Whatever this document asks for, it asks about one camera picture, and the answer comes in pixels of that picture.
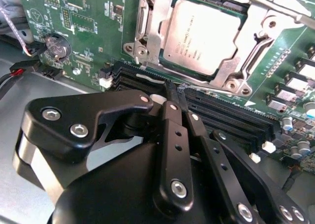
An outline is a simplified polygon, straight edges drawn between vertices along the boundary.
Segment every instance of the black mechanical linkage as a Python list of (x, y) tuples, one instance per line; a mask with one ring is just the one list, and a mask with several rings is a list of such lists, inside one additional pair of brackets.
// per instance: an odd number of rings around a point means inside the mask
[[(139, 90), (29, 103), (14, 163), (55, 202), (50, 223), (308, 224), (228, 134), (209, 135), (184, 89), (166, 82), (163, 105)], [(87, 171), (97, 141), (134, 136), (143, 142)]]

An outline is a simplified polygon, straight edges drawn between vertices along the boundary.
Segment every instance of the green circuit board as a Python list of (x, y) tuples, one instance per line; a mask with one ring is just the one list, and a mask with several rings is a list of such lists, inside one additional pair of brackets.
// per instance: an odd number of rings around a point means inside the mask
[[(315, 15), (315, 0), (298, 1), (312, 16)], [(99, 91), (105, 90), (98, 83), (100, 69), (115, 61), (136, 66), (133, 58), (122, 50), (122, 46), (125, 42), (134, 40), (138, 2), (139, 0), (22, 0), (35, 40), (43, 42), (47, 35), (58, 33), (64, 36), (72, 47), (69, 59), (62, 63), (55, 62), (48, 53), (42, 54), (41, 60), (48, 65), (62, 68), (64, 76)], [(240, 13), (234, 15), (240, 19), (245, 17)], [(303, 138), (289, 139), (273, 156), (281, 159), (289, 155), (290, 146), (297, 141), (310, 140), (312, 153), (302, 160), (302, 166), (305, 170), (315, 173), (315, 143), (312, 142), (315, 136), (315, 121), (306, 116), (303, 108), (304, 103), (315, 101), (315, 91), (309, 89), (284, 112), (269, 108), (265, 101), (267, 95), (274, 92), (275, 86), (283, 83), (284, 77), (290, 71), (295, 71), (296, 62), (307, 57), (307, 51), (313, 44), (315, 45), (314, 30), (301, 27), (283, 31), (249, 79), (249, 85), (253, 89), (251, 96), (213, 96), (275, 120), (288, 115), (314, 126), (292, 131), (301, 134)], [(290, 54), (285, 61), (271, 77), (267, 77), (270, 69), (288, 50)], [(81, 74), (75, 75), (74, 68), (81, 69)], [(155, 73), (178, 82), (165, 74)]]

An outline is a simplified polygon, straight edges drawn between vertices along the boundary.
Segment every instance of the silver screw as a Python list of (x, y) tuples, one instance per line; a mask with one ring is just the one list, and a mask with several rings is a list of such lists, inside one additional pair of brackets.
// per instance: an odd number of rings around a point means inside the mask
[(292, 215), (289, 213), (289, 211), (285, 207), (280, 206), (280, 211), (289, 221), (293, 220)]
[(72, 73), (73, 73), (74, 75), (79, 75), (79, 74), (81, 74), (81, 69), (79, 69), (79, 68), (74, 68), (74, 69), (72, 70)]
[(144, 101), (144, 102), (148, 102), (148, 101), (149, 101), (147, 97), (141, 96), (140, 98), (141, 98), (141, 100)]
[(243, 203), (237, 205), (237, 209), (240, 212), (241, 216), (247, 221), (252, 222), (252, 213)]
[(178, 198), (185, 198), (187, 196), (186, 187), (180, 181), (173, 181), (171, 183), (171, 189)]
[(196, 114), (192, 114), (191, 116), (192, 116), (192, 118), (194, 118), (196, 121), (199, 120), (199, 117), (198, 117)]
[(84, 138), (88, 135), (89, 130), (85, 125), (82, 124), (74, 124), (73, 126), (70, 127), (70, 132), (74, 136), (78, 138)]
[(303, 215), (300, 213), (300, 211), (297, 210), (295, 207), (292, 207), (292, 210), (293, 210), (295, 216), (296, 216), (300, 221), (303, 222), (303, 221), (304, 221), (304, 217), (303, 217)]
[(177, 106), (175, 106), (174, 104), (171, 104), (170, 107), (174, 110), (177, 110)]
[(42, 116), (48, 121), (56, 121), (61, 117), (60, 112), (55, 109), (45, 109)]
[(223, 133), (219, 133), (219, 136), (221, 137), (221, 139), (224, 139), (224, 140), (226, 140), (226, 136), (225, 136), (225, 134), (223, 134)]

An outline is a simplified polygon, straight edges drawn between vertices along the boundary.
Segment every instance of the capacitor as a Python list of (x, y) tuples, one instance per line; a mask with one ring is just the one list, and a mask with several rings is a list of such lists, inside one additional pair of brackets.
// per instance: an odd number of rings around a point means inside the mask
[(305, 103), (303, 107), (308, 117), (315, 118), (315, 102)]
[(297, 147), (301, 155), (306, 155), (311, 152), (309, 141), (300, 141), (297, 143)]
[(293, 119), (292, 117), (283, 117), (282, 118), (282, 128), (284, 130), (291, 131), (293, 129)]
[(301, 154), (299, 154), (299, 149), (297, 146), (291, 147), (290, 151), (291, 151), (291, 158), (293, 159), (299, 159), (302, 156)]

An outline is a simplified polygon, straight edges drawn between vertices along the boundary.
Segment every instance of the white plastic tab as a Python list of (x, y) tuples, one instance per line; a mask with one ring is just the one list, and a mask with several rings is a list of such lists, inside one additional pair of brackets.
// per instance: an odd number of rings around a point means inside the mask
[(113, 77), (109, 77), (108, 79), (100, 78), (98, 83), (106, 89), (109, 89), (112, 86)]
[(267, 151), (268, 153), (272, 154), (276, 150), (276, 146), (269, 141), (266, 141), (265, 143), (262, 144), (262, 149)]
[(255, 163), (259, 163), (261, 161), (261, 158), (259, 155), (255, 154), (255, 153), (251, 153), (249, 154), (249, 157), (255, 162)]

